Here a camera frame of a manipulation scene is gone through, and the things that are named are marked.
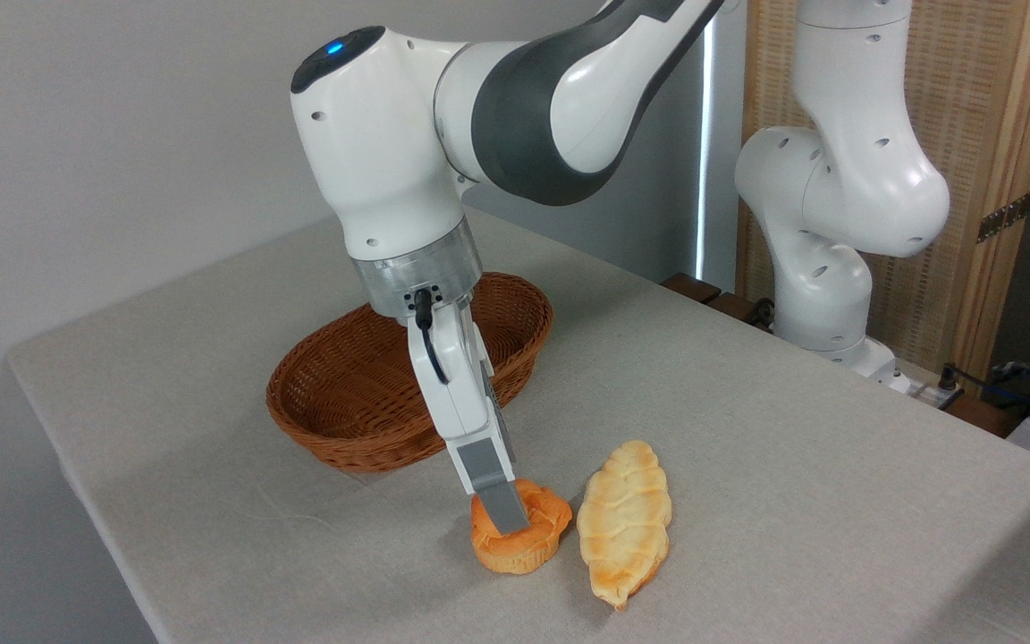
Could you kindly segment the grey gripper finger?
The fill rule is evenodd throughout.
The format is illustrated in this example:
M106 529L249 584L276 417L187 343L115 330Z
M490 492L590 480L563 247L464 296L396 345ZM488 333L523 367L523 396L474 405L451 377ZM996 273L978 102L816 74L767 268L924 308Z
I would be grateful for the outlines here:
M475 433L447 441L464 488L482 503L499 534L530 526L526 506L515 485L510 450L499 433Z

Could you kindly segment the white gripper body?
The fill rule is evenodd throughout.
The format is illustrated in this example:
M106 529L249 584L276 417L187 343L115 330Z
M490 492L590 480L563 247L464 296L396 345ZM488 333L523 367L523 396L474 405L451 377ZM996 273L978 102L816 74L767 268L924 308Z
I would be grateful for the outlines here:
M447 444L475 433L499 433L512 463L510 437L491 382L494 368L470 298L413 297L411 304L409 355L438 436Z

